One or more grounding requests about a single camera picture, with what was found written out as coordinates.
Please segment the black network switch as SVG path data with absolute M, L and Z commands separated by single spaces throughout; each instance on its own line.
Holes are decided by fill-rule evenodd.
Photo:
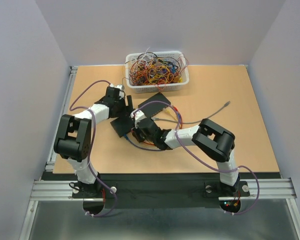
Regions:
M 134 110 L 133 108 L 128 111 L 109 115 L 109 118 L 113 119 L 110 124 L 120 138 L 128 134 L 135 127 L 135 120 L 131 117 L 131 113 Z
M 158 92 L 140 103 L 138 108 L 141 108 L 147 118 L 152 118 L 167 108 L 167 105 L 171 105 L 171 102 L 162 93 Z

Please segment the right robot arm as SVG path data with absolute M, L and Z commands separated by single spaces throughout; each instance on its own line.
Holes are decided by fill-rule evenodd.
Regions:
M 198 125 L 184 129 L 161 129 L 149 117 L 134 117 L 135 138 L 150 141 L 161 151 L 182 147 L 188 153 L 187 146 L 197 146 L 210 159 L 216 162 L 215 169 L 220 174 L 220 189 L 225 195 L 238 191 L 239 170 L 235 161 L 235 135 L 205 118 Z

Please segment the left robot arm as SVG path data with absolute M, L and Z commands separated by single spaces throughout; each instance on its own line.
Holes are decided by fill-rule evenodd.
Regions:
M 122 84 L 110 84 L 105 95 L 90 107 L 74 115 L 61 116 L 53 150 L 72 166 L 77 182 L 71 183 L 75 194 L 84 193 L 96 197 L 101 193 L 100 174 L 89 160 L 96 125 L 109 118 L 119 118 L 128 112 L 126 94 Z

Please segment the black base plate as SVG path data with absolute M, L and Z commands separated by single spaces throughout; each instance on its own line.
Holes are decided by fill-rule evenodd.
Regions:
M 246 181 L 239 180 L 236 192 L 221 188 L 217 173 L 101 174 L 104 182 L 96 196 L 73 193 L 85 210 L 110 209 L 224 208 L 237 213 L 241 200 L 250 196 Z

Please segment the left side aluminium rail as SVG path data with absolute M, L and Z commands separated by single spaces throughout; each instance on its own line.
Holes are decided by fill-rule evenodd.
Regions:
M 59 127 L 59 122 L 60 122 L 60 118 L 63 114 L 66 114 L 69 108 L 69 102 L 71 99 L 71 94 L 73 91 L 73 86 L 74 86 L 74 82 L 75 82 L 75 78 L 77 75 L 77 71 L 78 71 L 78 66 L 71 66 L 70 67 L 70 73 L 69 73 L 69 78 L 68 78 L 68 82 L 67 82 L 67 87 L 66 87 L 66 91 L 65 91 L 65 95 L 63 98 L 63 102 L 61 105 L 61 110 L 60 110 L 60 114 L 57 120 L 57 125 L 56 125 L 56 129 L 55 129 L 55 133 L 54 133 L 54 137 L 52 139 L 52 144 L 50 147 L 50 151 L 46 160 L 46 164 L 45 164 L 45 172 L 52 172 L 54 170 L 54 166 L 55 166 L 55 162 L 56 162 L 56 153 L 54 151 L 54 143 L 55 143 L 55 139 L 56 139 L 56 135 L 58 132 L 58 127 Z

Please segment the aluminium frame rail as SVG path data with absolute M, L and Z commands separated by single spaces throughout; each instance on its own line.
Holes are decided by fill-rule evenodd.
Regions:
M 103 174 L 86 193 L 72 174 L 33 183 L 22 240 L 300 240 L 297 194 L 278 173 L 240 174 L 237 193 L 215 173 Z

